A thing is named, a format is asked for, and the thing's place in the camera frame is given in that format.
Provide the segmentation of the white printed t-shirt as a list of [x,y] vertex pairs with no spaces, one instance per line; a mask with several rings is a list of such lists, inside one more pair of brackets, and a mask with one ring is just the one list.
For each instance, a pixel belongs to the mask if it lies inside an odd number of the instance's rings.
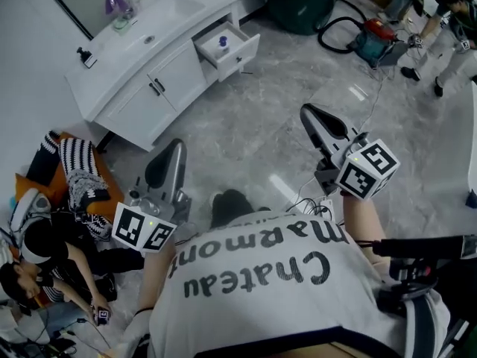
[[137,313],[117,358],[254,358],[344,350],[437,358],[449,311],[435,291],[378,305],[390,286],[339,225],[254,213],[178,249],[153,309]]

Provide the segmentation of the black knob on white box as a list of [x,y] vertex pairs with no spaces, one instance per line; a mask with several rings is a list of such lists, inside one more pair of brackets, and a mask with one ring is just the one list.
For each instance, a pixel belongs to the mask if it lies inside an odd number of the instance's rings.
[[78,47],[76,53],[79,54],[80,61],[88,69],[91,69],[92,66],[95,65],[98,61],[98,59],[92,54],[92,52],[83,49],[82,47]]

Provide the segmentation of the red and teal vacuum cleaner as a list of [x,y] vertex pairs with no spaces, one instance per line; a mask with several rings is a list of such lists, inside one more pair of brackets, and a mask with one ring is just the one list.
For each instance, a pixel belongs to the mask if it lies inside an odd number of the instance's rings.
[[395,66],[409,49],[407,42],[399,40],[395,31],[380,19],[369,19],[360,33],[347,45],[372,69]]

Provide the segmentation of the white grey handheld device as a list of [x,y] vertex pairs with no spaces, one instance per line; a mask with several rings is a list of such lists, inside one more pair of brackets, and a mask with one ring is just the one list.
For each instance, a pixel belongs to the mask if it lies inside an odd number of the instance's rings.
[[10,231],[16,240],[20,240],[26,227],[39,219],[49,218],[51,204],[38,189],[30,188],[16,204],[10,217]]

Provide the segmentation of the purple hair dryer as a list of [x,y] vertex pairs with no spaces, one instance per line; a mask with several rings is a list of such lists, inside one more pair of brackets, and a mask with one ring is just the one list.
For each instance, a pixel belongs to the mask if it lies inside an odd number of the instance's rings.
[[112,15],[113,13],[126,13],[132,11],[133,6],[130,0],[105,0],[105,13]]

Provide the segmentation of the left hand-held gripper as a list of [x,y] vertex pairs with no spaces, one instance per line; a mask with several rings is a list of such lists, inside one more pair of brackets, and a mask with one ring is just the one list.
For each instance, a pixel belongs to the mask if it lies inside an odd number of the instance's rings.
[[183,191],[187,148],[173,139],[146,166],[116,207],[112,237],[141,253],[157,253],[189,219],[191,198]]

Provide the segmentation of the orange cushion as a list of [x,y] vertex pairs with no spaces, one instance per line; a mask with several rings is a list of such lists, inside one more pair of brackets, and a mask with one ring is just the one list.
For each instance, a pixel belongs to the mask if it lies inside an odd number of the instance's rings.
[[[72,136],[69,133],[62,132],[60,134],[59,140],[59,148],[60,148],[60,141],[65,138],[78,138],[76,136]],[[99,173],[101,174],[102,178],[106,181],[108,185],[108,193],[110,195],[110,199],[107,201],[97,201],[90,204],[87,207],[86,213],[87,215],[92,216],[103,216],[108,221],[112,221],[114,218],[114,213],[116,211],[116,205],[118,202],[124,199],[124,195],[122,194],[121,190],[119,189],[118,184],[116,183],[115,179],[113,178],[111,172],[107,168],[105,162],[103,161],[102,157],[99,155],[96,147],[93,145],[93,152],[95,156],[96,166],[98,168]],[[63,171],[63,165],[61,161],[59,162],[55,175],[48,186],[43,186],[42,184],[36,183],[32,180],[26,178],[26,175],[21,175],[20,173],[15,174],[15,197],[16,200],[20,200],[21,197],[30,189],[35,188],[38,189],[41,193],[43,193],[46,198],[49,200],[51,207],[53,209],[59,209],[61,207],[65,207],[70,210],[69,208],[69,189],[66,183],[66,176]]]

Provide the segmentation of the black cushion with white zigzag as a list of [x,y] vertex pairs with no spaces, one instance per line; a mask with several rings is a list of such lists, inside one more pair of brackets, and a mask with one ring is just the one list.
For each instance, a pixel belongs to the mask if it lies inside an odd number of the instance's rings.
[[59,140],[60,133],[54,130],[44,136],[26,174],[27,179],[43,186],[50,184],[60,162]]

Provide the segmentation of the black white striped knit cloth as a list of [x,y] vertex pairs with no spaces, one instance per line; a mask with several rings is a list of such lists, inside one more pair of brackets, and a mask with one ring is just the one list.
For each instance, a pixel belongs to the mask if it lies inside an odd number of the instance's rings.
[[60,141],[60,161],[69,189],[69,208],[74,213],[86,213],[97,201],[107,201],[110,195],[106,181],[98,171],[89,140],[65,138]]

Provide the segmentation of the white power strip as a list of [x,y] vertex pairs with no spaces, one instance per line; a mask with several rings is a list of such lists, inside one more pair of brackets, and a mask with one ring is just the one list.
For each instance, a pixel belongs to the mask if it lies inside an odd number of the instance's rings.
[[334,221],[335,220],[335,211],[333,202],[331,199],[323,198],[318,203],[318,215],[323,219]]

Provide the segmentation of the white floor-standing fixture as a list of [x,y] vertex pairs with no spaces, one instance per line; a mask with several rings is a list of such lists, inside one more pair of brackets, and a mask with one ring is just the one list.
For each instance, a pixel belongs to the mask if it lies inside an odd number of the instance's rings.
[[467,185],[469,194],[466,205],[477,210],[477,83],[471,81],[469,85],[469,119],[470,125],[470,161],[467,173]]

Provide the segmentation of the person's left forearm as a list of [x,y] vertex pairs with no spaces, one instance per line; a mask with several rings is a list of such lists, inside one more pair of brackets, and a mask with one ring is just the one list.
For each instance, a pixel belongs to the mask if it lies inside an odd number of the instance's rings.
[[145,254],[137,313],[154,308],[175,254],[176,248],[173,240],[164,244],[160,252]]

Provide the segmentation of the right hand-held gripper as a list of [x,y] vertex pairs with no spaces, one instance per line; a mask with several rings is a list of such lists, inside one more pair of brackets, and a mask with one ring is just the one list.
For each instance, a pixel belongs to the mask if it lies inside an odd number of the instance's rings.
[[400,166],[381,139],[371,142],[367,132],[358,134],[347,117],[304,104],[300,120],[313,146],[323,155],[315,178],[326,195],[340,188],[359,200],[368,200],[388,184]]

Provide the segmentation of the white drawer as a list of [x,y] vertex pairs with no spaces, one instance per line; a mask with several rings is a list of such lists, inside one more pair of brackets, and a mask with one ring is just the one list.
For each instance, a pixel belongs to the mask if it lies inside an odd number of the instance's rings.
[[[227,36],[230,50],[219,54],[218,40]],[[197,50],[217,69],[218,81],[222,82],[250,62],[257,53],[260,35],[246,35],[230,22],[224,22],[195,41]]]

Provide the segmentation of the person's leg in black trousers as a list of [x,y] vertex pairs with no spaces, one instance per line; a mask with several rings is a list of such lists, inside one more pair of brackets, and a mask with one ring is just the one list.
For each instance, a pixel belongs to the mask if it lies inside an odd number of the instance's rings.
[[212,197],[211,229],[223,227],[234,219],[254,212],[246,196],[236,189],[219,192]]

